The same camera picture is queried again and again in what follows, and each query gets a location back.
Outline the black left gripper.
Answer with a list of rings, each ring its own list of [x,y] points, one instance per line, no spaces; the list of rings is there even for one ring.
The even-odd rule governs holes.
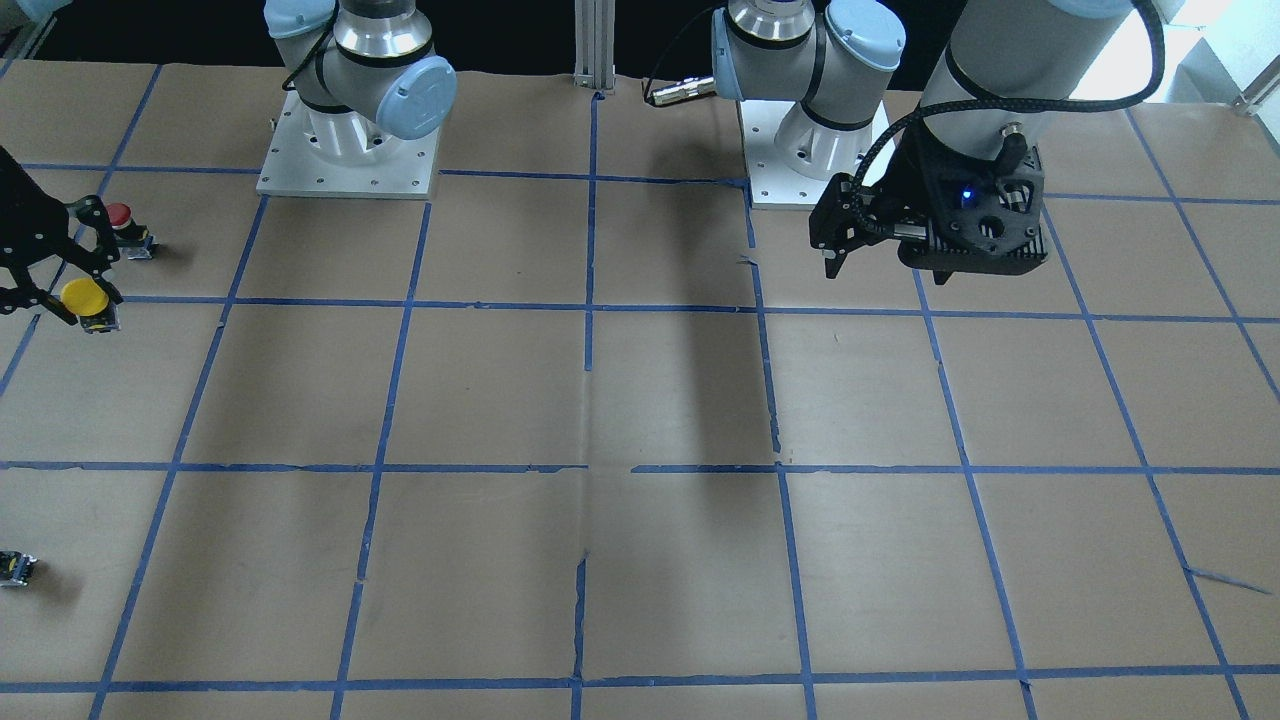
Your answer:
[[[849,254],[897,240],[906,251],[959,251],[961,183],[947,187],[961,156],[931,129],[886,131],[852,176],[832,176],[808,218],[810,246],[827,279]]]

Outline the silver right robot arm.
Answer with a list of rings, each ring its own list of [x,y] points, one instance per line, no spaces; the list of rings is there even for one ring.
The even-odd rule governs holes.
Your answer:
[[[287,100],[256,190],[262,196],[428,195],[439,132],[458,91],[412,1],[268,1]],[[148,260],[154,234],[123,202],[47,193],[3,154],[3,313],[41,309],[87,333],[118,328],[113,265]]]

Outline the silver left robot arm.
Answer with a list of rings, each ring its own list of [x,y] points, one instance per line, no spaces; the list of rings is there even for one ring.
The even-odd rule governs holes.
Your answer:
[[[1146,29],[1148,79],[1121,97],[1074,97],[1130,14]],[[1167,55],[1152,1],[969,1],[916,106],[873,135],[910,45],[890,6],[730,1],[710,27],[721,96],[790,105],[780,149],[791,168],[824,183],[808,233],[831,279],[854,251],[884,241],[937,284],[1039,268],[1048,249],[1038,141],[1050,118],[1147,100]]]

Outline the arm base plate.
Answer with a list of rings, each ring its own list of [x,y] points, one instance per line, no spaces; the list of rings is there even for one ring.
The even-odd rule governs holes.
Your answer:
[[[867,150],[888,127],[884,104],[869,126],[836,131],[815,124],[796,102],[739,104],[751,205],[765,210],[812,209],[832,176],[855,174]]]

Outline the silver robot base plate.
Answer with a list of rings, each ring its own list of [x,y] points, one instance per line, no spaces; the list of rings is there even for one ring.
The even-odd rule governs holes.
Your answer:
[[[388,135],[355,111],[323,113],[285,94],[256,191],[271,197],[428,201],[442,131]]]

